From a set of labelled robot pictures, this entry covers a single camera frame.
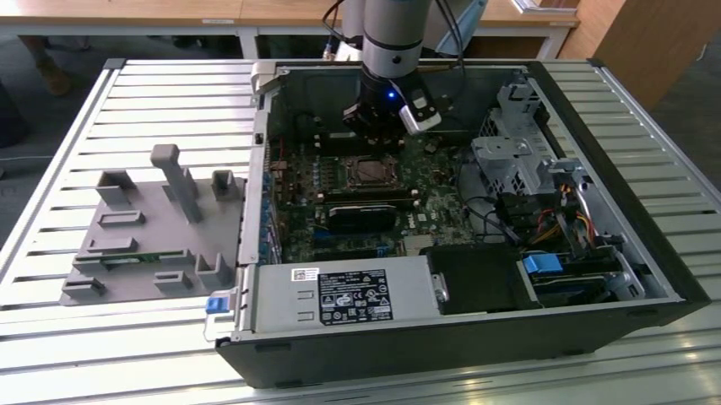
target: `green circuit board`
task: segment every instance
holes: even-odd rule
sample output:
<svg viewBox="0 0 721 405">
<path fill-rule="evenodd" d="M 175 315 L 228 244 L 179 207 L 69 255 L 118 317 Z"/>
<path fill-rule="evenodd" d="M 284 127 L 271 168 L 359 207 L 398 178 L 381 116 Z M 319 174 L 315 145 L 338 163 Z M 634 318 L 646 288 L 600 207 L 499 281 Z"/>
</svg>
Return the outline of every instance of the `green circuit board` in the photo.
<svg viewBox="0 0 721 405">
<path fill-rule="evenodd" d="M 383 188 L 415 189 L 418 203 L 398 210 L 391 231 L 331 235 L 328 210 L 335 205 L 319 203 L 318 193 L 363 193 L 378 188 L 374 184 L 381 183 L 381 179 L 374 177 L 373 172 L 348 169 L 354 165 L 373 167 L 367 164 L 363 166 L 369 160 L 375 168 L 381 167 L 381 163 L 386 168 L 393 166 L 394 176 L 383 179 L 387 180 Z M 282 171 L 275 176 L 280 178 L 276 183 L 276 205 L 283 262 L 417 254 L 417 249 L 409 251 L 405 241 L 409 241 L 409 236 L 418 235 L 423 235 L 423 244 L 431 246 L 473 243 L 473 227 L 462 214 L 454 183 L 457 165 L 458 148 L 433 148 L 426 137 L 407 137 L 398 154 L 373 157 L 323 157 L 312 154 L 307 146 L 299 145 L 275 166 L 276 172 Z M 371 184 L 359 186 L 359 181 Z"/>
</svg>

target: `slatted metal surface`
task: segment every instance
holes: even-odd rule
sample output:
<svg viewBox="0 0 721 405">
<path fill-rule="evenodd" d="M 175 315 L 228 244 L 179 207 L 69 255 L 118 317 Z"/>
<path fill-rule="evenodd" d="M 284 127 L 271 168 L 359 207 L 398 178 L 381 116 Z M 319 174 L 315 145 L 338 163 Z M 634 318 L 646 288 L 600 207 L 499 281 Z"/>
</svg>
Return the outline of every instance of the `slatted metal surface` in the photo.
<svg viewBox="0 0 721 405">
<path fill-rule="evenodd" d="M 714 300 L 709 307 L 585 356 L 294 390 L 251 389 L 203 339 L 204 298 L 56 304 L 99 199 L 91 187 L 100 170 L 130 168 L 136 181 L 158 180 L 148 155 L 159 142 L 180 145 L 180 164 L 196 178 L 219 168 L 244 176 L 248 169 L 250 64 L 131 61 L 104 71 L 91 94 L 97 97 L 53 162 L 55 176 L 44 178 L 27 224 L 21 219 L 17 225 L 20 243 L 0 255 L 8 264 L 0 403 L 666 403 L 718 396 L 721 215 L 713 191 L 585 62 L 546 67 Z M 573 155 L 570 143 L 561 145 Z"/>
</svg>

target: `yellow wire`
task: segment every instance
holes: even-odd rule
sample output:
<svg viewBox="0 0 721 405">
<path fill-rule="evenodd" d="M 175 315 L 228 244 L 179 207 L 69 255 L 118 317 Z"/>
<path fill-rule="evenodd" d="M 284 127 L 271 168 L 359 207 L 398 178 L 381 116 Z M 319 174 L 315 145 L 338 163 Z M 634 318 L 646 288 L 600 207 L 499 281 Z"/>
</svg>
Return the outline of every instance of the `yellow wire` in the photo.
<svg viewBox="0 0 721 405">
<path fill-rule="evenodd" d="M 553 234 L 557 233 L 558 230 L 559 230 L 559 226 L 554 225 L 553 228 L 546 230 L 545 233 L 541 236 L 538 236 L 537 239 L 530 244 L 535 245 L 538 242 L 542 242 L 543 240 L 549 239 L 553 236 Z"/>
<path fill-rule="evenodd" d="M 587 221 L 587 218 L 582 215 L 577 215 L 575 218 L 578 218 L 581 221 L 583 221 L 583 224 L 586 225 L 586 237 L 587 237 L 587 243 L 593 245 L 593 235 L 590 233 L 590 222 Z"/>
</svg>

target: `power supply label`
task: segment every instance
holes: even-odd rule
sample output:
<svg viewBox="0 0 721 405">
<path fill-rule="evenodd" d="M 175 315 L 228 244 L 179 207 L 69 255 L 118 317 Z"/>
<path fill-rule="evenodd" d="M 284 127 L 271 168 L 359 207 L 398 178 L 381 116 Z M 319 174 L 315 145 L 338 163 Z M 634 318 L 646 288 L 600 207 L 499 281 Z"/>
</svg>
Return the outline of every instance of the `power supply label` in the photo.
<svg viewBox="0 0 721 405">
<path fill-rule="evenodd" d="M 326 326 L 390 321 L 386 270 L 318 274 L 320 322 Z"/>
</svg>

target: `floor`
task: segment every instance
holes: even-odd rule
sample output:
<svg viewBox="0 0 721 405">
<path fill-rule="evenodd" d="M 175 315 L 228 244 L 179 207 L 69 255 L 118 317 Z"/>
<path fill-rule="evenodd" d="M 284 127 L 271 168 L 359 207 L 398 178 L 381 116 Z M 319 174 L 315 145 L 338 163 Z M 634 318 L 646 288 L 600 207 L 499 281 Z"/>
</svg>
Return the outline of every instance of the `floor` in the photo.
<svg viewBox="0 0 721 405">
<path fill-rule="evenodd" d="M 17 146 L 0 148 L 0 245 L 43 176 L 65 132 L 110 57 L 194 59 L 218 57 L 216 51 L 178 49 L 168 38 L 93 37 L 88 51 L 76 50 L 71 38 L 53 38 L 49 51 L 73 81 L 71 94 L 49 95 L 35 71 L 32 59 L 16 37 L 0 36 L 0 80 L 23 116 L 32 125 L 29 138 Z M 716 186 L 721 186 L 721 34 L 709 44 L 705 57 L 685 72 L 653 111 L 653 118 L 700 166 Z M 3 161 L 7 158 L 39 158 Z"/>
</svg>

